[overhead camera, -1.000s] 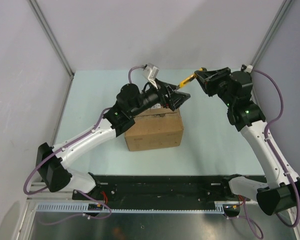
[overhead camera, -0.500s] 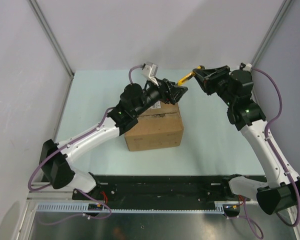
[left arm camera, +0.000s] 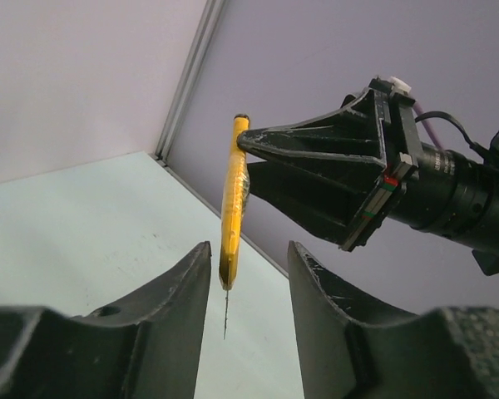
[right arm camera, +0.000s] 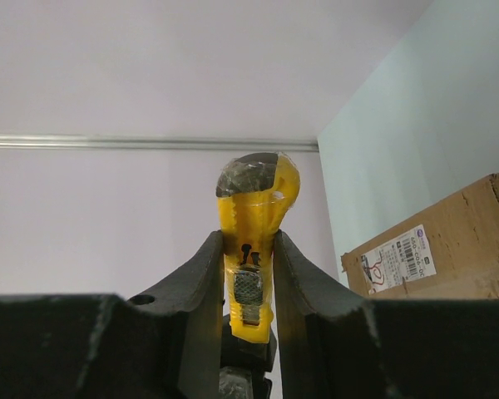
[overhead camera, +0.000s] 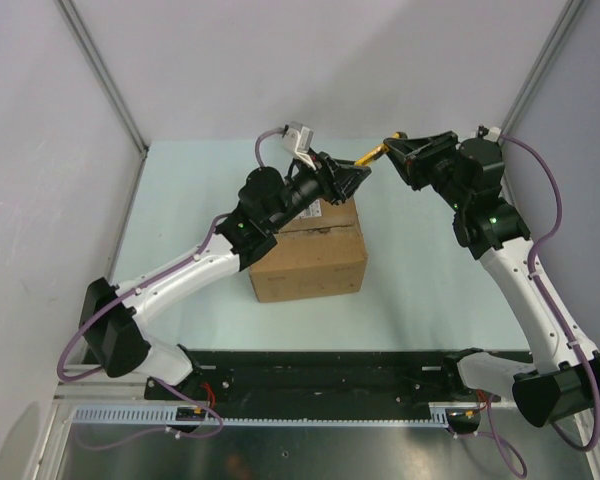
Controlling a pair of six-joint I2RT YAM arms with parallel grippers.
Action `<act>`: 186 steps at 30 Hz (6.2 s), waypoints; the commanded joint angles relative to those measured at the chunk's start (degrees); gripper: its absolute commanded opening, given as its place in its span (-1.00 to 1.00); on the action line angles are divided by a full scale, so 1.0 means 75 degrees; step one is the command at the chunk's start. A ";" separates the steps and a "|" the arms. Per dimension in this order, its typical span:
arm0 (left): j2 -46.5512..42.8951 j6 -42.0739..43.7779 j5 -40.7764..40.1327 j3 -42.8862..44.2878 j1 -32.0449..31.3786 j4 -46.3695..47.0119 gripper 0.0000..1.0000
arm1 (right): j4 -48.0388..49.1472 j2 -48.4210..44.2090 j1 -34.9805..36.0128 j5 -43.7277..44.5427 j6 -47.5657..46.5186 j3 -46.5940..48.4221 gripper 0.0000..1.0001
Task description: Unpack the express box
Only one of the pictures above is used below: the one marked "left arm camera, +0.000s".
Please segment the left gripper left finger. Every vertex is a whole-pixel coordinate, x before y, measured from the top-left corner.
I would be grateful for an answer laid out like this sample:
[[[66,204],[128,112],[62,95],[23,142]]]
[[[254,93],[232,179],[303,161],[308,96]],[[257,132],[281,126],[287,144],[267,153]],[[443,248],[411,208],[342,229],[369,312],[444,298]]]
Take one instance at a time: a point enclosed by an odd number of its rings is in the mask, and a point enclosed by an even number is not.
[[[210,276],[203,241],[86,316],[0,306],[0,398],[192,398]]]

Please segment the yellow utility knife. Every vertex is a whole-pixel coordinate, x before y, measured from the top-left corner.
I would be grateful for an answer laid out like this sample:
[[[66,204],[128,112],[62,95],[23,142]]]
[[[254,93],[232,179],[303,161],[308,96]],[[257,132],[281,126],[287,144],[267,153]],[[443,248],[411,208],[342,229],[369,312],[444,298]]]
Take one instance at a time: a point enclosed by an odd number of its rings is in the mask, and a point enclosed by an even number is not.
[[[247,115],[235,116],[221,204],[219,276],[225,290],[223,337],[227,333],[229,295],[238,271],[242,222],[250,193],[246,153],[238,147],[237,140],[249,128],[250,118]]]

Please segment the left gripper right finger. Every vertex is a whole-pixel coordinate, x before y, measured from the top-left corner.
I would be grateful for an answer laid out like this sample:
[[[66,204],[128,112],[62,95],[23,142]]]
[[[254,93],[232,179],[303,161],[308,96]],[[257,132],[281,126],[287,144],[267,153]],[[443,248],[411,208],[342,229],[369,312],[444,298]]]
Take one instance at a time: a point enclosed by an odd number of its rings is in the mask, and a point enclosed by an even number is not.
[[[289,291],[307,398],[499,398],[499,307],[415,314],[288,247]]]

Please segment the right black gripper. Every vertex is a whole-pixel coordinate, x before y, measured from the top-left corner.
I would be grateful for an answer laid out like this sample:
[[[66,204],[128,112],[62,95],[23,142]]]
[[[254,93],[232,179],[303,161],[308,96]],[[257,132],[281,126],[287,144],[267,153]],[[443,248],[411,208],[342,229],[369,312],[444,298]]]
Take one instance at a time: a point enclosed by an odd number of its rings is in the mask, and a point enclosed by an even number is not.
[[[344,251],[390,218],[467,246],[498,274],[499,131],[483,146],[450,114],[415,105],[375,77],[336,111],[244,131],[236,144],[262,160],[248,165],[250,193]],[[456,127],[480,160],[422,142],[417,124],[429,119]]]

